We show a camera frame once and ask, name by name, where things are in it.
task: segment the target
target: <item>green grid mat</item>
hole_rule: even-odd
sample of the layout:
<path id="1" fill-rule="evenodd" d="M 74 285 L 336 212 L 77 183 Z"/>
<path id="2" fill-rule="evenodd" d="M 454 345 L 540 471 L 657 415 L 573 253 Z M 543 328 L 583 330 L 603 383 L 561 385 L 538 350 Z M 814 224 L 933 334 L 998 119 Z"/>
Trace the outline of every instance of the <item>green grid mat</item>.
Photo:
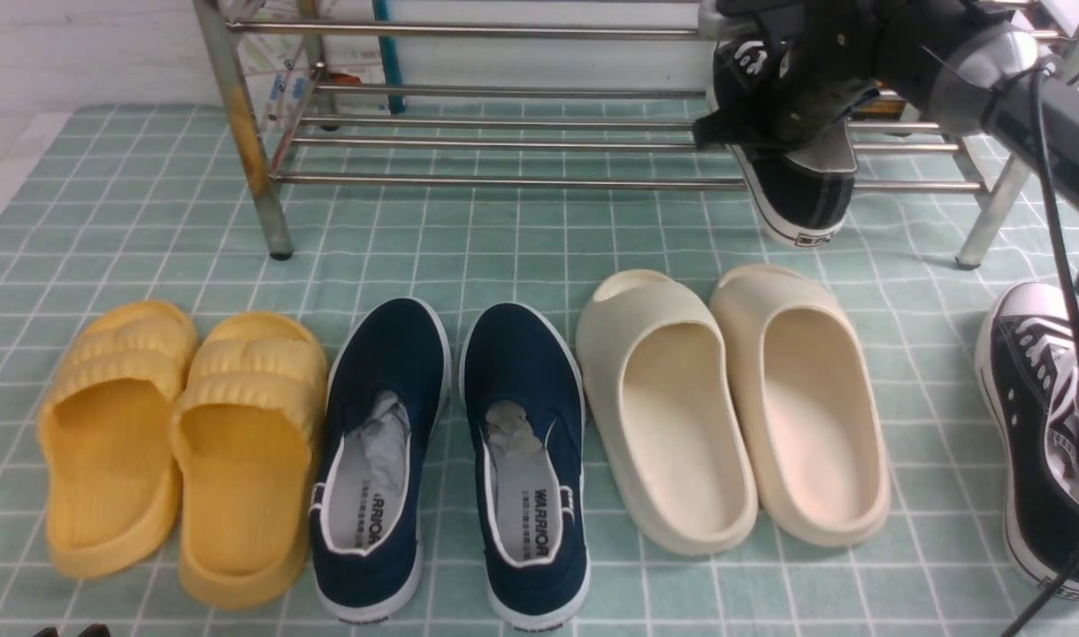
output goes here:
<path id="1" fill-rule="evenodd" d="M 425 114 L 693 117 L 693 104 L 442 106 Z M 418 134 L 415 130 L 354 133 Z M 442 130 L 438 135 L 457 132 Z M 474 135 L 475 132 L 460 132 Z M 520 137 L 519 132 L 482 132 Z M 528 132 L 528 138 L 576 137 Z M 612 139 L 669 135 L 611 134 Z M 988 145 L 987 170 L 1000 149 Z M 303 170 L 550 174 L 644 178 L 738 174 L 724 155 L 561 155 L 306 149 Z M 883 179 L 959 178 L 951 159 L 875 157 Z M 652 267 L 698 294 L 743 262 L 777 262 L 824 282 L 862 339 L 890 448 L 896 496 L 884 531 L 822 550 L 762 515 L 742 546 L 684 559 L 633 528 L 588 429 L 584 507 L 593 568 L 578 637 L 953 637 L 996 635 L 1033 596 L 1000 537 L 1003 452 L 971 370 L 981 317 L 1013 282 L 1050 277 L 1037 186 L 975 272 L 953 269 L 978 213 L 965 196 L 860 193 L 820 249 L 763 238 L 746 193 L 288 187 L 297 255 L 274 262 L 248 201 L 223 113 L 99 108 L 79 112 L 0 218 L 0 636 L 92 621 L 115 636 L 483 637 L 511 634 L 488 608 L 467 424 L 453 402 L 422 489 L 427 547 L 418 595 L 385 625 L 339 625 L 305 572 L 287 595 L 244 612 L 183 593 L 172 539 L 118 575 L 64 580 L 43 541 L 46 471 L 32 420 L 64 348 L 91 318 L 158 297 L 203 334 L 237 311 L 302 320 L 329 354 L 352 324 L 395 296 L 441 315 L 454 354 L 483 307 L 522 301 L 568 331 L 597 283 Z M 1079 217 L 1068 241 L 1079 246 Z M 1054 600 L 1032 635 L 1079 636 L 1079 605 Z"/>

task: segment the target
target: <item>yellow slipper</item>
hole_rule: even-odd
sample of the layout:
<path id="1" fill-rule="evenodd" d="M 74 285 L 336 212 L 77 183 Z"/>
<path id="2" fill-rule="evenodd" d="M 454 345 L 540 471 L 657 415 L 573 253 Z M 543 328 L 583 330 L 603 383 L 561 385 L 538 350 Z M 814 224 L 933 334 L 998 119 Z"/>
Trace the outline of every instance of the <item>yellow slipper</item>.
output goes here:
<path id="1" fill-rule="evenodd" d="M 159 548 L 182 477 L 167 435 L 197 347 L 177 307 L 118 307 L 64 355 L 37 419 L 47 462 L 47 553 L 64 575 L 126 568 Z"/>
<path id="2" fill-rule="evenodd" d="M 261 605 L 300 575 L 325 403 L 324 348 L 300 323 L 251 311 L 205 338 L 170 424 L 179 577 L 197 600 Z"/>

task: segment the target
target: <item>black high-top sneaker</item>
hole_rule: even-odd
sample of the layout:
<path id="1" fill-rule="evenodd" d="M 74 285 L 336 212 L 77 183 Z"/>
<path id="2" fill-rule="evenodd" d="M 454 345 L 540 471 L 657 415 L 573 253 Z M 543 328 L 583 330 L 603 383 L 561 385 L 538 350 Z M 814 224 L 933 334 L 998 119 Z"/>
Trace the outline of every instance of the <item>black high-top sneaker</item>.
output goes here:
<path id="1" fill-rule="evenodd" d="M 1008 452 L 1003 540 L 1043 588 L 1079 539 L 1078 368 L 1062 292 L 1020 283 L 980 327 L 975 372 Z M 1057 592 L 1079 600 L 1079 569 Z"/>
<path id="2" fill-rule="evenodd" d="M 763 69 L 778 64 L 763 42 L 725 44 L 713 54 L 713 84 L 706 92 L 710 111 L 747 98 Z M 740 146 L 728 147 L 743 172 L 749 192 L 768 234 L 791 246 L 830 242 L 846 218 L 855 192 L 858 162 L 846 122 L 832 126 L 806 149 L 759 158 Z"/>

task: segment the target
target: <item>slipper strap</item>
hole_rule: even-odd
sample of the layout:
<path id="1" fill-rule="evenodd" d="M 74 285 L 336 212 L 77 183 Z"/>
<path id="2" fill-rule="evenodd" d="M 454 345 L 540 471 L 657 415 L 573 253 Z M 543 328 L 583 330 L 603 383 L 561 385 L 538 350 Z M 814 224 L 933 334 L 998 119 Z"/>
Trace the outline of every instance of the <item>slipper strap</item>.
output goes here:
<path id="1" fill-rule="evenodd" d="M 626 362 L 645 337 L 661 327 L 698 324 L 722 341 L 716 320 L 700 297 L 678 282 L 647 283 L 592 302 L 579 320 L 579 334 L 606 335 L 593 342 L 576 342 L 591 361 L 605 361 L 626 367 Z"/>
<path id="2" fill-rule="evenodd" d="M 120 379 L 147 380 L 166 399 L 185 387 L 197 335 L 167 316 L 152 316 L 118 329 L 83 334 L 64 355 L 45 409 L 86 389 Z"/>
<path id="3" fill-rule="evenodd" d="M 326 358 L 316 343 L 289 339 L 219 340 L 197 351 L 189 368 L 187 391 L 175 409 L 206 404 L 244 404 L 281 411 L 312 439 L 324 419 Z"/>
<path id="4" fill-rule="evenodd" d="M 838 299 L 819 283 L 797 275 L 761 271 L 730 279 L 713 294 L 709 308 L 726 323 L 725 334 L 749 338 L 761 338 L 775 316 L 797 308 L 821 311 L 855 334 Z"/>

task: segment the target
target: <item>cream slide sandal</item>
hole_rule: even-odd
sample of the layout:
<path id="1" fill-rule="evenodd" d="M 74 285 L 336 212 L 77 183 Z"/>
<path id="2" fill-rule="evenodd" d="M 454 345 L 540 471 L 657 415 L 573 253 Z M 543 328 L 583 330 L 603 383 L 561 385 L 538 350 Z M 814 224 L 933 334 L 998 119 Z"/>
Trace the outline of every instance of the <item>cream slide sandal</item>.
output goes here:
<path id="1" fill-rule="evenodd" d="M 687 287 L 652 270 L 606 279 L 576 330 L 584 388 L 638 528 L 669 552 L 724 552 L 755 523 L 724 341 Z"/>
<path id="2" fill-rule="evenodd" d="M 874 536 L 890 469 L 853 326 L 825 287 L 782 267 L 726 273 L 712 308 L 763 509 L 820 546 Z"/>

